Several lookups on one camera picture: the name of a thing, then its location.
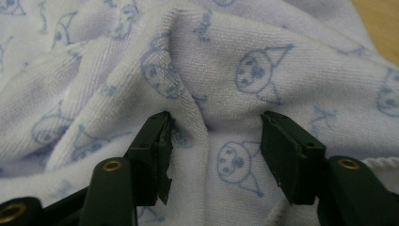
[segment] wrinkled fabric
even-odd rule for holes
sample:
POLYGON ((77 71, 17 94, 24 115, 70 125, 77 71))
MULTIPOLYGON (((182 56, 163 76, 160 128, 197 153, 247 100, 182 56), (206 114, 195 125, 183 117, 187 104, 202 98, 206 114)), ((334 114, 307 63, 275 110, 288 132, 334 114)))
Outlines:
POLYGON ((350 1, 0 0, 0 202, 71 195, 168 111, 168 205, 140 225, 318 225, 260 154, 266 110, 328 156, 399 157, 399 68, 350 1))

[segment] patterned cloth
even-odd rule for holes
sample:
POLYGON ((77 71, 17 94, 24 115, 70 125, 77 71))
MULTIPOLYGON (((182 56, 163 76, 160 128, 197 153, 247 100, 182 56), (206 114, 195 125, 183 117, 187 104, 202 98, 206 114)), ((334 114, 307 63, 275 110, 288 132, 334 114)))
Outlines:
POLYGON ((317 225, 260 155, 265 110, 385 157, 366 162, 399 192, 399 68, 349 0, 0 0, 0 202, 87 186, 164 110, 173 183, 140 225, 317 225))

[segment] white fabric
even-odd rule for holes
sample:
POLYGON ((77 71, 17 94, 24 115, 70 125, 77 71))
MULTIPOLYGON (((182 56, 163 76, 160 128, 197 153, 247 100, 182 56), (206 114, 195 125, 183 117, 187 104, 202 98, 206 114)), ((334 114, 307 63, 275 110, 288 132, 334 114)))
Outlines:
POLYGON ((164 110, 173 183, 142 225, 317 225, 263 161, 265 110, 328 155, 399 156, 399 68, 348 0, 0 0, 0 202, 87 186, 164 110))

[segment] towel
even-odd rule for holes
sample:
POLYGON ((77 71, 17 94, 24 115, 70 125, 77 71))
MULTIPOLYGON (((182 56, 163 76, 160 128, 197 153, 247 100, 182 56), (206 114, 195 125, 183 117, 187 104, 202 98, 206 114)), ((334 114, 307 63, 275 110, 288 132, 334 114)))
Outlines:
POLYGON ((0 0, 0 202, 88 186, 168 111, 168 205, 140 225, 318 225, 260 154, 266 110, 399 193, 399 68, 348 0, 0 0))

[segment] wooden surface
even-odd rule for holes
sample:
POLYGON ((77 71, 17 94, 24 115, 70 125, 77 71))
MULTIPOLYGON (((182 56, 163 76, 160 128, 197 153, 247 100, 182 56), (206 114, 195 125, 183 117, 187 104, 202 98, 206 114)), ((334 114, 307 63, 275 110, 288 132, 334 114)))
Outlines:
POLYGON ((378 49, 399 66, 399 0, 352 0, 378 49))

